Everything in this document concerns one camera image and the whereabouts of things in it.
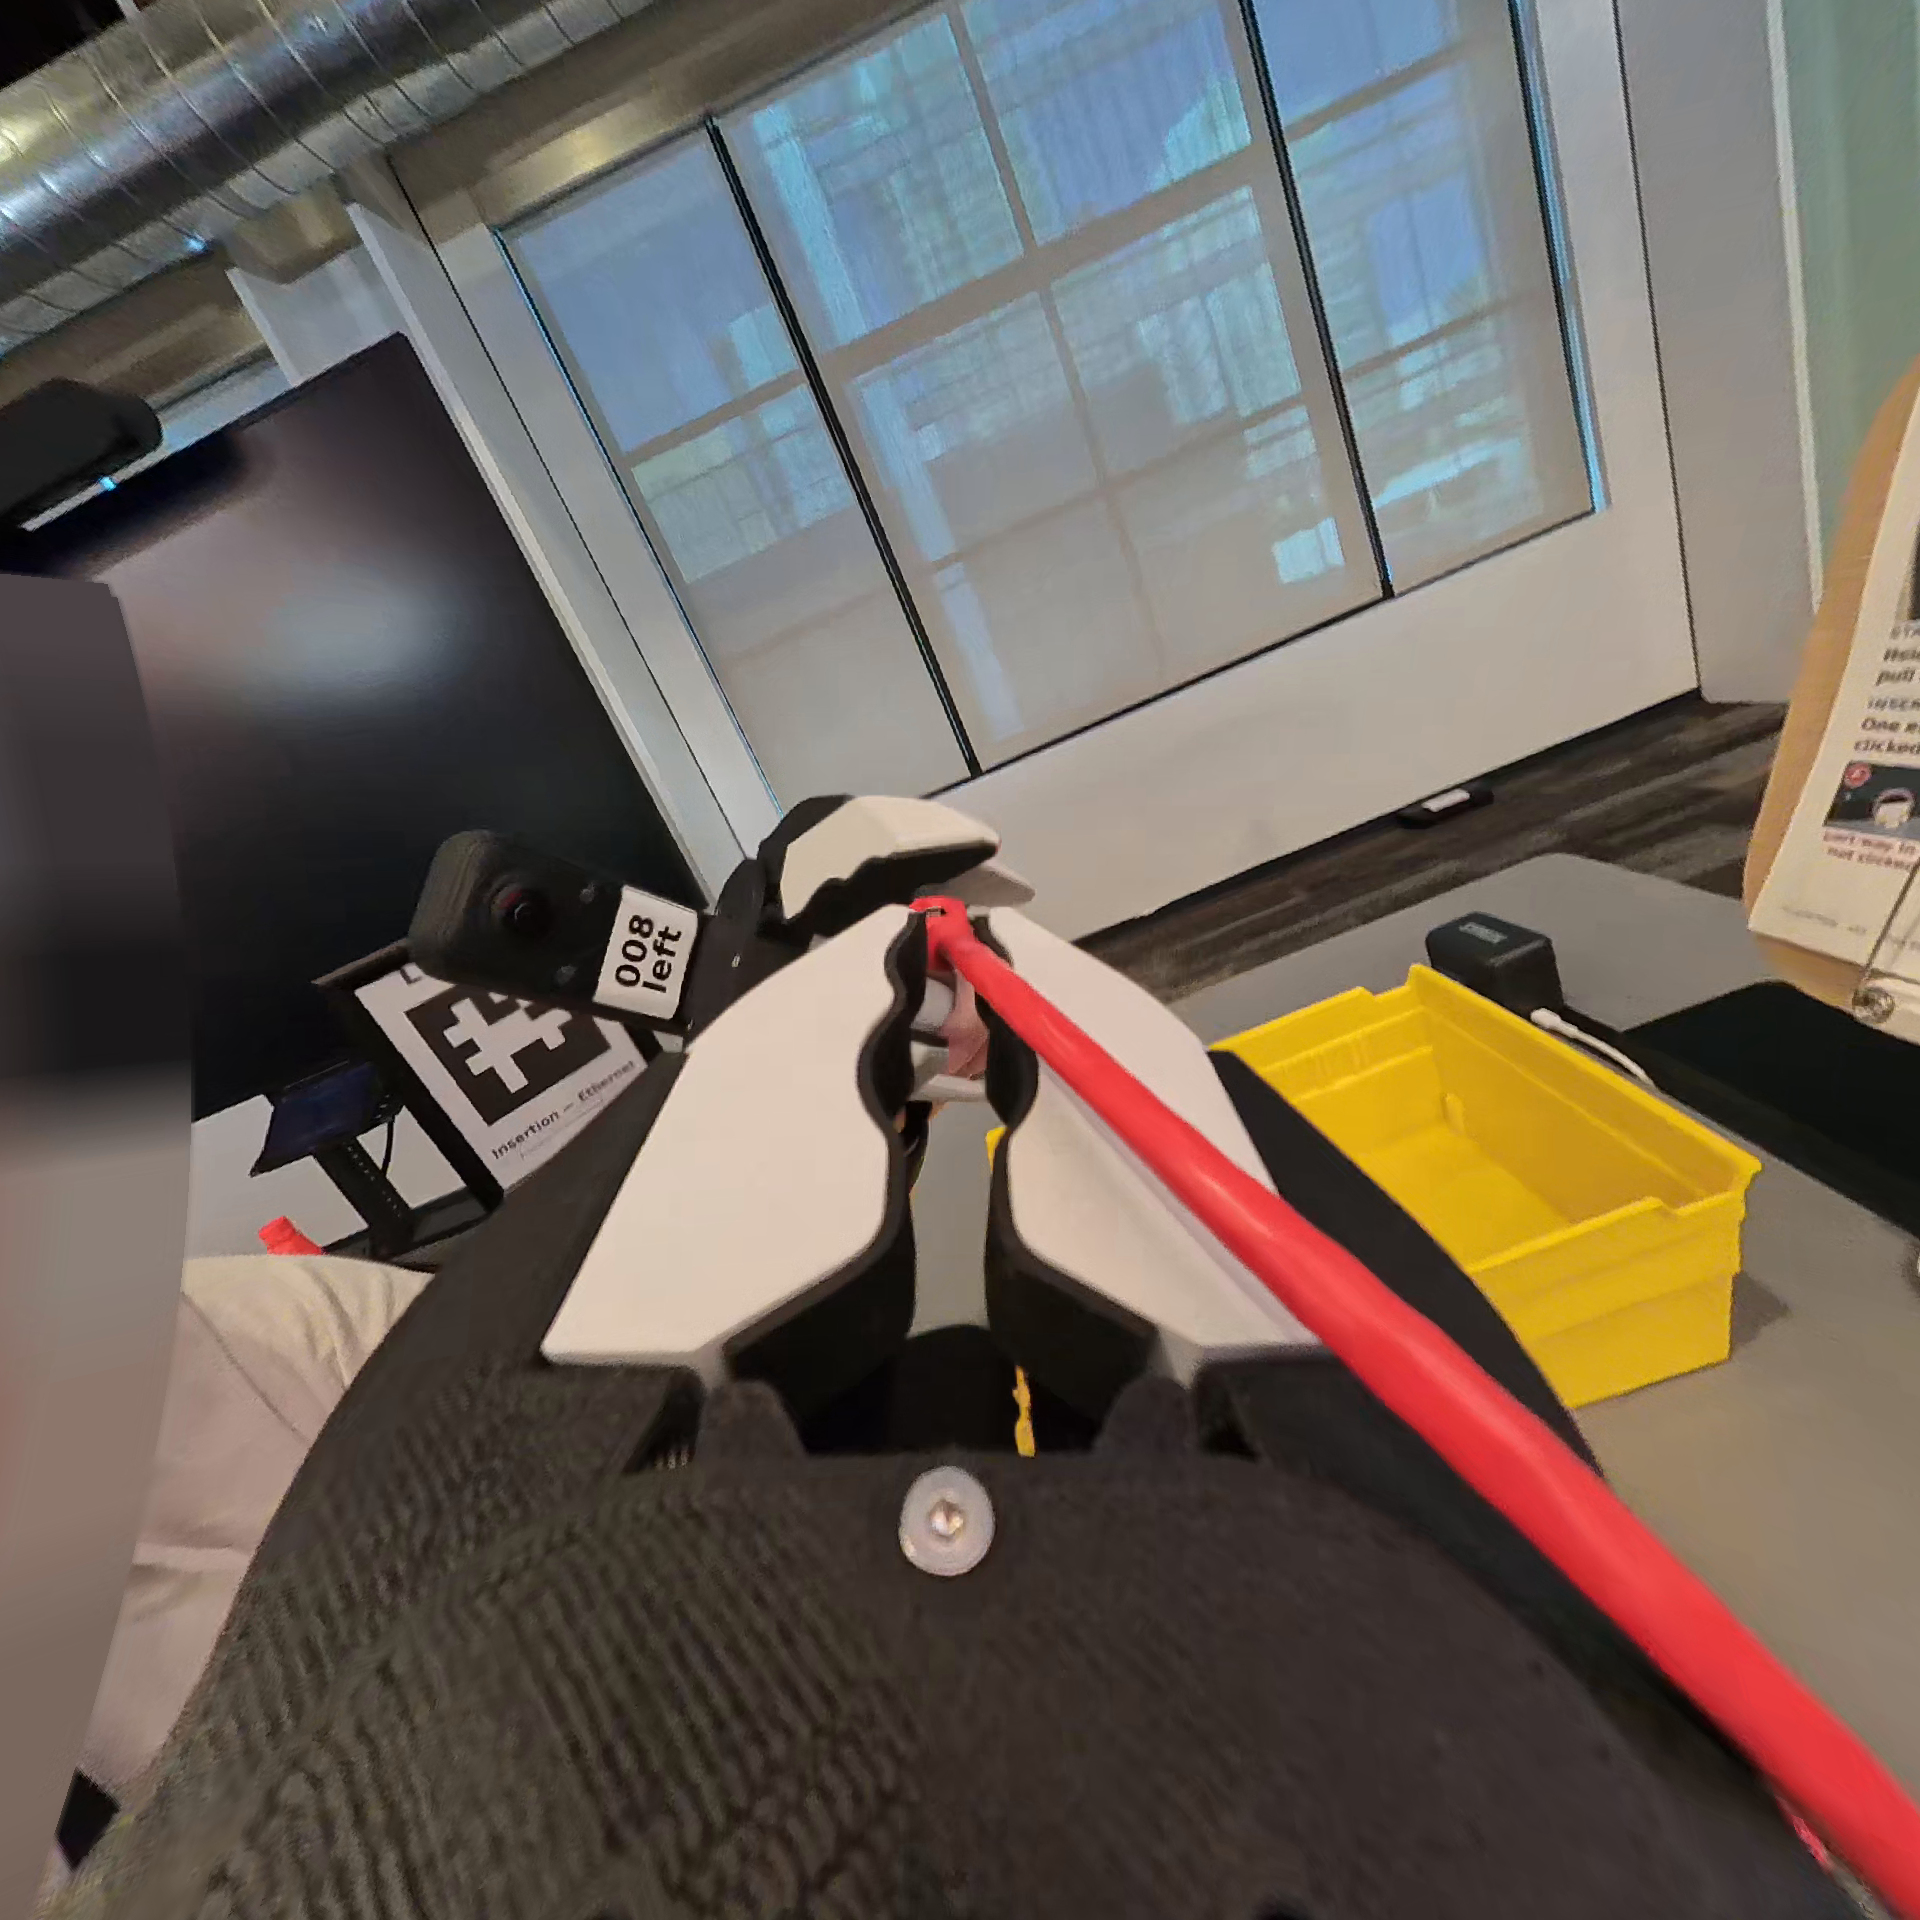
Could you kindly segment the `small dark display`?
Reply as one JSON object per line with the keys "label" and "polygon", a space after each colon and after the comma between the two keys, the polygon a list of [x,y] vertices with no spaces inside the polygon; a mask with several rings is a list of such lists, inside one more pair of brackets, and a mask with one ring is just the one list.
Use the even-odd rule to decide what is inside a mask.
{"label": "small dark display", "polygon": [[399,1111],[393,1089],[369,1060],[340,1060],[272,1094],[272,1116],[250,1175],[263,1177],[362,1143]]}

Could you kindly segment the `large black screen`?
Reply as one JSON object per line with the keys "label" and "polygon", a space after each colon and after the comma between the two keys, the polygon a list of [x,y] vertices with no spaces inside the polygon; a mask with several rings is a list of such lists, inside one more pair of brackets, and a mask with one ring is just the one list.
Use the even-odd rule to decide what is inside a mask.
{"label": "large black screen", "polygon": [[343,1048],[315,989],[495,830],[705,905],[586,663],[391,335],[4,541],[112,592],[164,779],[194,1119]]}

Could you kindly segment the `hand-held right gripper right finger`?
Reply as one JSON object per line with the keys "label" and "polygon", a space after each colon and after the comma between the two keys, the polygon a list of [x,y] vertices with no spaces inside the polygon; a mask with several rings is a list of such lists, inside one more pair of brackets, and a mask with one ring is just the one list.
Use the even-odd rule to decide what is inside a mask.
{"label": "hand-held right gripper right finger", "polygon": [[[1275,1179],[1205,1043],[1163,1000],[1016,908],[981,936],[1135,1079],[1261,1188]],[[1320,1353],[1321,1342],[1007,1021],[989,1020],[989,1325],[1034,1384],[1109,1408],[1160,1373]]]}

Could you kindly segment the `black desk mat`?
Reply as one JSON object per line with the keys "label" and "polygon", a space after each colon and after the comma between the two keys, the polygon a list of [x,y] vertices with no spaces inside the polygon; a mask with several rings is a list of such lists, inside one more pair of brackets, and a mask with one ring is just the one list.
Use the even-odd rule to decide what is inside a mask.
{"label": "black desk mat", "polygon": [[1656,1086],[1919,1235],[1919,1051],[1786,983],[1628,1025]]}

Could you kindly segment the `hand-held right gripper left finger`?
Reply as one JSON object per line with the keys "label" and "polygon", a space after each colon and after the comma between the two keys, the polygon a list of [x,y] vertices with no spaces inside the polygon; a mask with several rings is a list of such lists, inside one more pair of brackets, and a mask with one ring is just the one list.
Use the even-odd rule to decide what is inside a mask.
{"label": "hand-held right gripper left finger", "polygon": [[919,1000],[922,918],[884,905],[692,1040],[541,1356],[763,1383],[792,1408],[895,1358],[917,1309],[897,1117]]}

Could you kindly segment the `large window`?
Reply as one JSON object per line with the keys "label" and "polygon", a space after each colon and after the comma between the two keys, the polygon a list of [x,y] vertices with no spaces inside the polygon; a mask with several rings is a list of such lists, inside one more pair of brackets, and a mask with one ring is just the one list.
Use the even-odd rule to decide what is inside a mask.
{"label": "large window", "polygon": [[498,232],[776,804],[1593,507],[1516,4],[933,4]]}

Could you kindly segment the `round silver spiral duct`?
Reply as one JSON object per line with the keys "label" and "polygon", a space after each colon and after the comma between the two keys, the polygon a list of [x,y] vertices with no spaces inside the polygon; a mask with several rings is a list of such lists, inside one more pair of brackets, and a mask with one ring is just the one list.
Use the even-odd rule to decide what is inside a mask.
{"label": "round silver spiral duct", "polygon": [[167,1],[3,101],[3,345],[586,45],[643,1]]}

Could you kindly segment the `person's white clothing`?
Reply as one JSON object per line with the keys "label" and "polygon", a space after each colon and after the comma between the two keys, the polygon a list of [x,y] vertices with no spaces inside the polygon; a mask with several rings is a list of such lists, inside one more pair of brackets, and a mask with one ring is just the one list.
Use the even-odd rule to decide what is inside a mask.
{"label": "person's white clothing", "polygon": [[333,1254],[183,1262],[149,1491],[80,1748],[112,1798],[175,1732],[306,1454],[426,1284]]}

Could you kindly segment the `black power adapter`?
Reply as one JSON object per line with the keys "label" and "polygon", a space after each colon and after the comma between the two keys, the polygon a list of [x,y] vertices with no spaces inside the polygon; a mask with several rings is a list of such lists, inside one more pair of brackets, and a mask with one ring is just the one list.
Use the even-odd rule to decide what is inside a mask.
{"label": "black power adapter", "polygon": [[1533,1021],[1569,1011],[1553,939],[1481,910],[1425,934],[1426,967],[1456,985]]}

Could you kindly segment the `marker sign board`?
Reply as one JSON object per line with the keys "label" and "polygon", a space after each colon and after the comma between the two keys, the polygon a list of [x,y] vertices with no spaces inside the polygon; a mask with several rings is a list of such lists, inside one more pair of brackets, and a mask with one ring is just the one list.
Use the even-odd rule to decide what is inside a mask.
{"label": "marker sign board", "polygon": [[315,989],[483,1208],[665,1053],[650,1030],[577,1005],[445,983],[403,944],[322,973]]}

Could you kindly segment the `black rounded device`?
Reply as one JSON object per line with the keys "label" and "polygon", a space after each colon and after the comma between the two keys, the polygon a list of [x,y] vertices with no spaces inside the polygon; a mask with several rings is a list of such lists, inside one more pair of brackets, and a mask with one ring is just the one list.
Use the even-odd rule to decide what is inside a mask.
{"label": "black rounded device", "polygon": [[52,377],[3,405],[3,531],[152,457],[162,425],[149,403]]}

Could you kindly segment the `yellow plastic bin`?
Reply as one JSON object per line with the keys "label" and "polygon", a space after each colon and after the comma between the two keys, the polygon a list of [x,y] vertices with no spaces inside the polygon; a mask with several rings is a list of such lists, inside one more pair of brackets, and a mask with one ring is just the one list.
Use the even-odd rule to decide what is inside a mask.
{"label": "yellow plastic bin", "polygon": [[1729,1358],[1761,1163],[1640,1081],[1428,967],[1207,1051],[1275,1191],[1540,1420]]}

